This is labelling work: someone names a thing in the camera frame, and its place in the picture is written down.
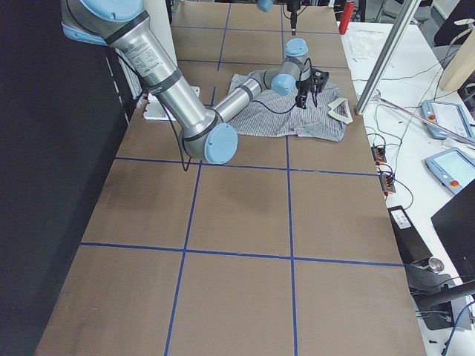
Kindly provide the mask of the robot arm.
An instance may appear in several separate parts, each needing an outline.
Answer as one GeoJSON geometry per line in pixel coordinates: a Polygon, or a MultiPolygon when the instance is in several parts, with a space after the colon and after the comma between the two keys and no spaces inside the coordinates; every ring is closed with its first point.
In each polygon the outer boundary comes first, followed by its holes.
{"type": "Polygon", "coordinates": [[[148,91],[181,127],[176,135],[181,154],[213,164],[228,162],[238,148],[238,134],[229,124],[266,90],[281,96],[295,93],[295,105],[306,107],[308,96],[317,96],[328,73],[313,68],[307,43],[294,38],[285,46],[285,57],[275,69],[251,72],[217,105],[206,108],[152,30],[151,20],[164,22],[171,34],[167,13],[159,14],[143,1],[62,1],[64,34],[79,42],[120,50],[148,91]]]}
{"type": "MultiPolygon", "coordinates": [[[[285,11],[284,16],[289,20],[291,35],[295,36],[297,34],[297,23],[298,16],[301,12],[301,1],[299,0],[288,0],[284,1],[285,11]]],[[[257,8],[262,12],[268,12],[274,5],[273,0],[257,0],[257,8]]]]}

